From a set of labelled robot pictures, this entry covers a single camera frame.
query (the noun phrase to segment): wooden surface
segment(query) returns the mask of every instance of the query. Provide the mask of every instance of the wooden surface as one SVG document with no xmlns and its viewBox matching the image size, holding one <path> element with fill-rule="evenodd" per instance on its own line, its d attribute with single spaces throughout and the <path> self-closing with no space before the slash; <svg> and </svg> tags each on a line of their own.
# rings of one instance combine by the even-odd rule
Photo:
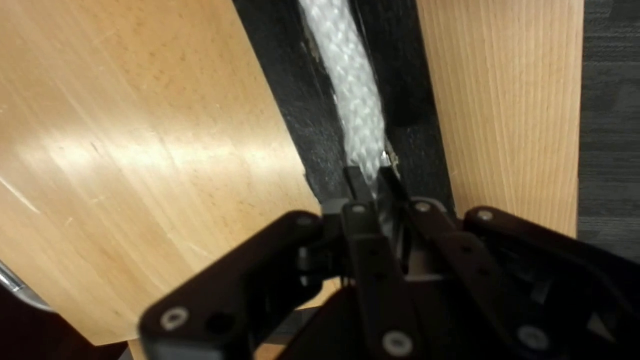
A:
<svg viewBox="0 0 640 360">
<path fill-rule="evenodd" d="M 5 0 L 0 47 L 0 259 L 94 344 L 316 208 L 231 0 Z"/>
<path fill-rule="evenodd" d="M 577 232 L 583 0 L 418 0 L 459 213 Z"/>
</svg>

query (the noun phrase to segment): white rope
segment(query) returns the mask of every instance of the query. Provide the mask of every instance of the white rope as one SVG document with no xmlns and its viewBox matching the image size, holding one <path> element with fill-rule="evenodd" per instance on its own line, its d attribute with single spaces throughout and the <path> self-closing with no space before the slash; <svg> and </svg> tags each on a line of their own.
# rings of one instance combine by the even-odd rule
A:
<svg viewBox="0 0 640 360">
<path fill-rule="evenodd" d="M 383 163 L 385 120 L 373 65 L 347 0 L 300 0 L 335 86 L 348 163 L 373 185 Z"/>
</svg>

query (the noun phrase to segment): light wood panel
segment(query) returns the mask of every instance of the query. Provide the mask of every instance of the light wood panel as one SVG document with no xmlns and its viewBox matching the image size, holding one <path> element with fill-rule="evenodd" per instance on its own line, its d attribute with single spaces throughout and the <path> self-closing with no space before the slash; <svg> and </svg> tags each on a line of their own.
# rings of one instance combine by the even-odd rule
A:
<svg viewBox="0 0 640 360">
<path fill-rule="evenodd" d="M 459 213 L 577 232 L 585 0 L 418 0 Z"/>
<path fill-rule="evenodd" d="M 90 342 L 316 209 L 231 0 L 5 0 L 0 47 L 0 258 Z"/>
</svg>

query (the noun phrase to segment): wood grain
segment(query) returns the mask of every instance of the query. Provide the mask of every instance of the wood grain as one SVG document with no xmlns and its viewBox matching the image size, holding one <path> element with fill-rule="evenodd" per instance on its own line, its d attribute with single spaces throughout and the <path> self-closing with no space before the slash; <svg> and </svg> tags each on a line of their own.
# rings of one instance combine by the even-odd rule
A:
<svg viewBox="0 0 640 360">
<path fill-rule="evenodd" d="M 457 211 L 577 232 L 585 0 L 418 0 Z"/>
<path fill-rule="evenodd" d="M 0 258 L 90 342 L 316 209 L 231 0 L 5 0 L 0 47 Z"/>
</svg>

